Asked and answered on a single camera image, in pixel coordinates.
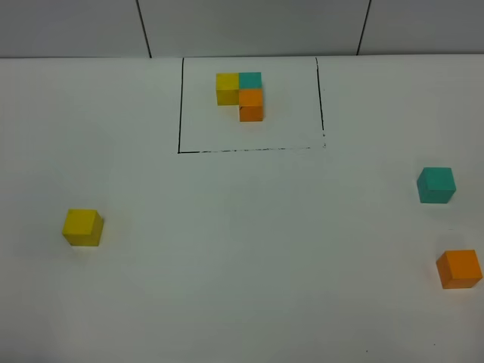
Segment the yellow template block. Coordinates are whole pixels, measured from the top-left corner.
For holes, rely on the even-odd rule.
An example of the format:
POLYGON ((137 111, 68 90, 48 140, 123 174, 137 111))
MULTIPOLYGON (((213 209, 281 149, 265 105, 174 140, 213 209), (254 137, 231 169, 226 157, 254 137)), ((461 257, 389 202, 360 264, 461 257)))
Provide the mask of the yellow template block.
POLYGON ((238 105, 239 89, 239 73, 216 74, 216 100, 218 106, 238 105))

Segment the orange template block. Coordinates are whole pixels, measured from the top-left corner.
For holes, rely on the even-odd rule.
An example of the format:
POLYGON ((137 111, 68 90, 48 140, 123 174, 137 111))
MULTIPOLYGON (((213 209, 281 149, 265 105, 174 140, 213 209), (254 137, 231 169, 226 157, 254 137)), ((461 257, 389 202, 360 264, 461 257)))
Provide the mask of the orange template block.
POLYGON ((264 118, 263 90, 245 88, 239 91, 239 120, 241 122, 262 122, 264 118))

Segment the teal template block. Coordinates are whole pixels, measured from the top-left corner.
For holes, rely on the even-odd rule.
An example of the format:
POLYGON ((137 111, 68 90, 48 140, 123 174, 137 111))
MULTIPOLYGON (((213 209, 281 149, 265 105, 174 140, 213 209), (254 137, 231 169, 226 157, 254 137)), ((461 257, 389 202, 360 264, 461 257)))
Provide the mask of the teal template block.
POLYGON ((262 74, 260 72, 239 73, 239 89, 262 88, 262 74))

